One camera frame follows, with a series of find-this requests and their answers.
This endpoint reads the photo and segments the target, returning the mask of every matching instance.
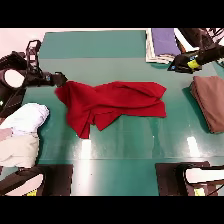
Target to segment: yellow tape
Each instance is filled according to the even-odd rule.
[[[196,60],[189,61],[188,66],[192,69],[199,67],[200,65],[196,62]]]
[[[37,190],[29,192],[27,196],[37,196]]]
[[[205,196],[204,188],[194,189],[195,196]]]

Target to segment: blue cloth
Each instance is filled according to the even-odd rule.
[[[152,28],[152,40],[156,56],[161,54],[176,56],[181,53],[176,44],[174,28]]]

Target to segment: brown towel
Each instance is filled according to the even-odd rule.
[[[12,136],[11,128],[0,129],[0,142],[11,136]]]
[[[194,76],[191,93],[205,116],[210,132],[224,132],[224,80],[218,76]]]

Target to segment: red towel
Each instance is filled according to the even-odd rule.
[[[89,86],[73,81],[56,88],[67,107],[67,122],[80,138],[89,138],[90,124],[102,131],[122,114],[166,117],[160,98],[166,88],[154,82],[111,82]]]

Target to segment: green table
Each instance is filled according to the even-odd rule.
[[[66,124],[66,107],[54,88],[28,89],[24,104],[36,102],[50,109],[39,129],[38,163],[74,164],[72,195],[158,195],[157,162],[224,164],[224,135],[209,133],[189,93],[193,75],[146,63],[145,31],[47,33],[39,58],[43,70],[61,71],[69,80],[93,86],[122,80],[167,87],[167,118],[123,115],[102,132],[92,126],[90,140],[79,139]],[[216,75],[215,69],[208,64],[195,75]]]

